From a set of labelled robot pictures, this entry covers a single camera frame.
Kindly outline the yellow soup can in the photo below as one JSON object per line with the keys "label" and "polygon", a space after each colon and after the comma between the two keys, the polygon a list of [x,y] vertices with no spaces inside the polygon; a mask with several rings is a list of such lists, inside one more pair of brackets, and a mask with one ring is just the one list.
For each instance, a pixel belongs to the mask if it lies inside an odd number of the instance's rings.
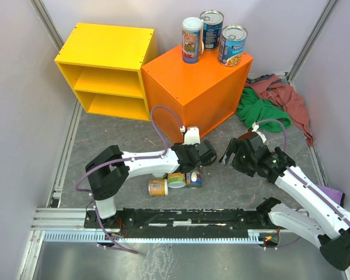
{"label": "yellow soup can", "polygon": [[182,22],[182,58],[187,64],[196,64],[200,60],[201,21],[197,17],[188,17]]}

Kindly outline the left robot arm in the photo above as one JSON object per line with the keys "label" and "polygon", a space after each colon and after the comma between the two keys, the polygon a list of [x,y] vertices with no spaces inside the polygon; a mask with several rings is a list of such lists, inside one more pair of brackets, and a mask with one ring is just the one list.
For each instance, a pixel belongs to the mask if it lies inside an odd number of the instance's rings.
{"label": "left robot arm", "polygon": [[97,221],[106,228],[116,224],[114,196],[126,180],[146,174],[188,173],[210,166],[216,156],[209,141],[175,143],[167,150],[145,153],[123,152],[117,145],[109,146],[85,167],[97,206]]}

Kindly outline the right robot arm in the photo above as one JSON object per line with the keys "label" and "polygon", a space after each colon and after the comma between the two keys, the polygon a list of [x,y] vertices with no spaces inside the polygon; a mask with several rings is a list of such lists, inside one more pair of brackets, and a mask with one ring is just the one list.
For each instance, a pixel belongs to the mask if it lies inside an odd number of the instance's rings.
{"label": "right robot arm", "polygon": [[256,213],[258,225],[288,229],[315,245],[334,268],[345,271],[350,267],[350,212],[315,185],[284,151],[279,147],[270,151],[262,136],[251,131],[230,140],[220,163],[250,177],[266,178],[308,213],[270,198],[270,206]]}

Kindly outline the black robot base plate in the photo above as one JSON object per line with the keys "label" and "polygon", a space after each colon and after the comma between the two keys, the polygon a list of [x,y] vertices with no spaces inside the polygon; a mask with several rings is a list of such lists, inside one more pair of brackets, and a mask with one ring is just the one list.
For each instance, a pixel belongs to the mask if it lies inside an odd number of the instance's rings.
{"label": "black robot base plate", "polygon": [[118,210],[103,219],[106,230],[122,230],[127,238],[196,239],[245,238],[249,230],[277,232],[262,211],[237,209],[133,209]]}

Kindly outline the dark blue soup can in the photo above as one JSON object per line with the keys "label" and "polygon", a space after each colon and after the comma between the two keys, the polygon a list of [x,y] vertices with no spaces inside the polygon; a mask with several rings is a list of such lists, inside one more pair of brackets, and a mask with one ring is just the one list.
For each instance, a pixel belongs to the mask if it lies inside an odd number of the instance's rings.
{"label": "dark blue soup can", "polygon": [[202,41],[204,50],[214,50],[219,47],[223,29],[224,14],[218,10],[206,10],[199,17],[203,21]]}

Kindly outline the blue Progresso soup can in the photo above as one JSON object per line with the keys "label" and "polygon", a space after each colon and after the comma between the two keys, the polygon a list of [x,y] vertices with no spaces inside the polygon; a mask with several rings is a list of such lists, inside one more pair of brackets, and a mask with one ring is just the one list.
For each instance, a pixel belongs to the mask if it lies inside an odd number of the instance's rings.
{"label": "blue Progresso soup can", "polygon": [[237,66],[242,58],[248,32],[243,26],[223,28],[219,45],[219,62],[227,67]]}

